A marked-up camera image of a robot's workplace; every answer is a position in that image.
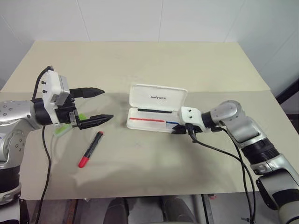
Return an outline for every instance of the black cable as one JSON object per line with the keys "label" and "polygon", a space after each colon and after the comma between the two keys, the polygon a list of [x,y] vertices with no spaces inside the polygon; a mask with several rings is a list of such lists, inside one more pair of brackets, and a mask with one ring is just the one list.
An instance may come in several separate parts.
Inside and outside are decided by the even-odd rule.
{"label": "black cable", "polygon": [[[226,129],[224,128],[221,128],[228,136],[228,132]],[[245,167],[244,167],[244,162],[243,162],[243,159],[242,159],[242,155],[241,155],[241,152],[240,152],[240,149],[238,148],[238,146],[235,144],[234,141],[232,141],[236,150],[237,150],[237,153],[239,155],[239,158],[241,160],[241,165],[242,165],[242,175],[243,175],[243,183],[244,183],[244,188],[245,188],[245,193],[246,193],[246,197],[247,197],[247,201],[248,201],[248,204],[249,204],[249,210],[252,210],[251,209],[251,202],[250,202],[250,198],[249,198],[249,194],[248,194],[248,190],[247,190],[247,184],[246,184],[246,177],[245,177]],[[255,186],[254,186],[254,182],[252,180],[252,176],[249,172],[248,173],[248,176],[250,178],[250,183],[251,183],[251,187],[252,187],[252,194],[253,194],[253,214],[252,214],[252,217],[250,217],[251,220],[253,220],[253,222],[255,221],[255,218],[256,218],[256,190],[255,190]]]}
{"label": "black cable", "polygon": [[193,143],[198,143],[198,144],[200,144],[200,145],[202,145],[202,146],[204,146],[204,147],[213,149],[213,150],[215,150],[215,151],[217,151],[217,152],[220,152],[220,153],[223,153],[223,154],[226,154],[226,155],[229,155],[229,156],[235,158],[236,160],[238,160],[238,161],[241,163],[241,165],[242,165],[242,171],[243,171],[243,168],[246,170],[246,172],[247,172],[247,174],[248,174],[248,176],[249,176],[249,178],[250,178],[250,182],[251,182],[251,186],[252,186],[252,191],[253,191],[253,201],[254,201],[254,212],[253,212],[253,214],[252,214],[252,207],[251,207],[251,203],[250,203],[250,198],[249,198],[249,195],[248,195],[247,185],[246,185],[245,172],[242,173],[242,174],[243,174],[243,182],[244,182],[244,187],[246,186],[246,189],[245,189],[246,196],[248,196],[247,199],[248,199],[248,203],[249,203],[250,224],[254,224],[254,223],[255,223],[255,210],[256,210],[256,197],[255,197],[255,187],[254,187],[254,182],[253,182],[252,176],[251,176],[251,174],[250,174],[250,172],[249,172],[249,170],[248,170],[246,164],[243,162],[243,159],[242,159],[240,150],[239,150],[239,148],[237,147],[237,145],[234,144],[235,147],[236,147],[236,149],[237,149],[237,152],[238,152],[240,158],[238,158],[237,156],[235,156],[235,155],[233,155],[233,154],[231,154],[231,153],[225,152],[225,151],[223,151],[223,150],[221,150],[221,149],[215,148],[215,147],[213,147],[213,146],[210,146],[210,145],[207,145],[207,144],[205,144],[205,143],[203,143],[203,142],[198,141],[198,140],[196,139],[196,134],[193,133],[193,125],[191,125],[191,124],[186,124],[186,127],[187,127],[187,130],[188,130],[188,134],[189,134],[189,136],[191,137]]}
{"label": "black cable", "polygon": [[46,184],[45,184],[45,187],[43,189],[43,194],[42,194],[41,200],[39,202],[39,206],[38,206],[38,212],[37,212],[37,216],[36,216],[36,224],[38,223],[39,217],[41,215],[41,210],[42,210],[42,205],[43,205],[43,198],[45,197],[45,193],[46,193],[46,190],[47,190],[47,187],[48,187],[49,177],[50,177],[50,170],[51,170],[51,158],[50,158],[49,152],[47,150],[46,142],[45,142],[45,127],[46,126],[43,126],[42,139],[43,139],[43,147],[46,151],[47,158],[48,158],[48,172],[47,172]]}
{"label": "black cable", "polygon": [[34,91],[33,91],[33,95],[32,95],[32,99],[31,100],[34,100],[36,98],[36,93],[37,93],[37,88],[38,88],[38,85],[39,85],[39,82],[42,78],[42,76],[49,70],[53,70],[53,67],[52,66],[47,66],[44,70],[42,70],[42,72],[38,75],[37,79],[36,79],[36,85],[34,86]]}

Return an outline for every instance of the open case lid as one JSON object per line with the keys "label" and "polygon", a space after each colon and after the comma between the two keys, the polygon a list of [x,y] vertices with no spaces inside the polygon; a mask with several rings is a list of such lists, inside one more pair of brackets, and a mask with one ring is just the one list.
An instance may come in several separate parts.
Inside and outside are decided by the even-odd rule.
{"label": "open case lid", "polygon": [[140,109],[178,111],[184,104],[187,90],[159,85],[136,84],[130,90],[130,105]]}

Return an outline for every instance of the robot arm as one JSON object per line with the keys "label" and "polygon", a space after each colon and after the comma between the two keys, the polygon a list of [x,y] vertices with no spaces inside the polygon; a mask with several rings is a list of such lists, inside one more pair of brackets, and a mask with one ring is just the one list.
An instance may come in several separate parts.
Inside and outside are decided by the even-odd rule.
{"label": "robot arm", "polygon": [[225,101],[203,114],[196,108],[182,107],[179,115],[182,125],[191,123],[201,131],[226,126],[231,139],[249,160],[250,167],[260,175],[256,184],[267,206],[278,210],[282,224],[299,221],[298,173],[257,123],[246,117],[238,102]]}
{"label": "robot arm", "polygon": [[[96,115],[79,120],[75,98],[94,97],[104,91],[96,88],[69,89],[66,78],[52,70],[46,71],[44,76],[43,99],[0,103],[0,223],[11,219],[9,215],[12,208],[20,206],[22,201],[20,204],[16,202],[21,195],[19,171],[29,132],[45,125],[59,126],[61,123],[85,129],[98,126],[113,117]],[[19,213],[14,215],[19,220],[20,208],[16,210]]]}

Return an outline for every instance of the table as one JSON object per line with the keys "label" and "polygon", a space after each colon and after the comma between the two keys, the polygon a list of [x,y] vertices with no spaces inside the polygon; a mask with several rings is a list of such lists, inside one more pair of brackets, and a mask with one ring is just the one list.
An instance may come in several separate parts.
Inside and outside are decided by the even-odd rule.
{"label": "table", "polygon": [[[185,105],[203,112],[227,99],[239,101],[299,171],[298,135],[238,43],[35,42],[1,90],[0,100],[30,99],[36,77],[47,65],[66,76],[70,88],[106,91],[77,99],[79,112],[114,118],[99,127],[74,128],[61,138],[52,136],[53,126],[46,127],[52,158],[46,199],[244,191],[241,166],[232,158],[192,144],[187,135],[127,129],[132,83],[185,88]],[[79,169],[81,156],[99,130],[104,138],[87,166]],[[235,153],[224,133],[201,133],[198,139]],[[21,165],[23,198],[40,198],[46,170],[37,130],[27,138]]]}

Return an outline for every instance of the red pen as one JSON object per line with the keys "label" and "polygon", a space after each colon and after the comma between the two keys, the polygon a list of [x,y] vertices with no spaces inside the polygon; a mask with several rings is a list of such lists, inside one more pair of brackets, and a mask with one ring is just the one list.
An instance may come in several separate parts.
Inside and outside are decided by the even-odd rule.
{"label": "red pen", "polygon": [[86,165],[86,163],[89,161],[90,156],[92,155],[94,149],[96,148],[96,146],[97,146],[98,142],[100,141],[101,137],[103,136],[103,134],[104,134],[103,132],[98,132],[96,134],[92,143],[90,144],[87,151],[83,155],[83,157],[78,165],[79,168],[83,168]]}

